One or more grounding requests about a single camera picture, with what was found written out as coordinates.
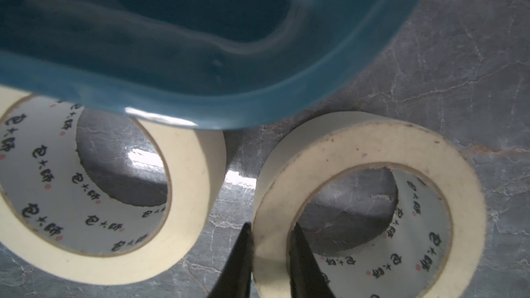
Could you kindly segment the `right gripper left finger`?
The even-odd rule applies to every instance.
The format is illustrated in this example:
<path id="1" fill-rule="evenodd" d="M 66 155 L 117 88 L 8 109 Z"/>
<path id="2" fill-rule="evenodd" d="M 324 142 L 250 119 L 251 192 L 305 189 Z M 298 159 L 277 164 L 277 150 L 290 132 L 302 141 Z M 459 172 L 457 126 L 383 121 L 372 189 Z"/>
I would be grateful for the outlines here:
<path id="1" fill-rule="evenodd" d="M 208 298 L 249 298 L 253 264 L 251 224 L 245 223 Z"/>

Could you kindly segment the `teal plastic storage tray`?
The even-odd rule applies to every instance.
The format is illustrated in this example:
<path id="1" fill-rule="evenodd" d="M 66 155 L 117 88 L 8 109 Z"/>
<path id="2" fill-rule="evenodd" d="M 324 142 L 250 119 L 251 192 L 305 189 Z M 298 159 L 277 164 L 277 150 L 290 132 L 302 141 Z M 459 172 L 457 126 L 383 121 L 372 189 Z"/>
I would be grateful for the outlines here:
<path id="1" fill-rule="evenodd" d="M 342 88 L 418 1 L 1 0 L 1 83 L 176 126 L 259 126 Z"/>

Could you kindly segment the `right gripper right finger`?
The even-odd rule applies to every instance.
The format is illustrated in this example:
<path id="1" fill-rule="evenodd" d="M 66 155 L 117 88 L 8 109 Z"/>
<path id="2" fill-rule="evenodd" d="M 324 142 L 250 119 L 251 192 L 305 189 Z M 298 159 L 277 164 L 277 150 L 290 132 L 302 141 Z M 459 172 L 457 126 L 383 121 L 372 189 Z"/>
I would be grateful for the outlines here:
<path id="1" fill-rule="evenodd" d="M 289 273 L 292 297 L 335 298 L 299 224 L 295 225 L 290 236 Z"/>

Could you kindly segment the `cream tape roll three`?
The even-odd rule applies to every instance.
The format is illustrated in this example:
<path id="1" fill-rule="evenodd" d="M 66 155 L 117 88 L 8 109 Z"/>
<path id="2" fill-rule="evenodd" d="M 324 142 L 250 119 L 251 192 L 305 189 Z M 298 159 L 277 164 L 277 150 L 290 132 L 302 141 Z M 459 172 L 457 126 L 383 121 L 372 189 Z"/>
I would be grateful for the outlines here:
<path id="1" fill-rule="evenodd" d="M 134 120 L 153 145 L 126 149 L 138 172 L 158 171 L 166 196 L 127 204 L 102 190 L 80 157 L 84 107 L 1 88 L 1 243 L 65 280 L 123 285 L 170 269 L 192 248 L 226 172 L 219 131 Z"/>

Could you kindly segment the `cream tape roll four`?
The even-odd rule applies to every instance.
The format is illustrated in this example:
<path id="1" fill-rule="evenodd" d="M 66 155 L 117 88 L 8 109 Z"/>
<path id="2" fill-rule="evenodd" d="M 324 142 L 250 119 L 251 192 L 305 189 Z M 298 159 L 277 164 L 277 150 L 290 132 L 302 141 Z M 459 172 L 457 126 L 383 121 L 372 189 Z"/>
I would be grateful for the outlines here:
<path id="1" fill-rule="evenodd" d="M 336 297 L 459 297 L 484 249 L 483 189 L 439 134 L 362 112 L 329 113 L 289 133 L 259 174 L 253 212 L 254 280 L 261 297 L 292 297 L 289 247 L 304 207 L 354 170 L 386 167 L 396 181 L 389 227 L 340 257 L 317 253 L 317 276 Z"/>

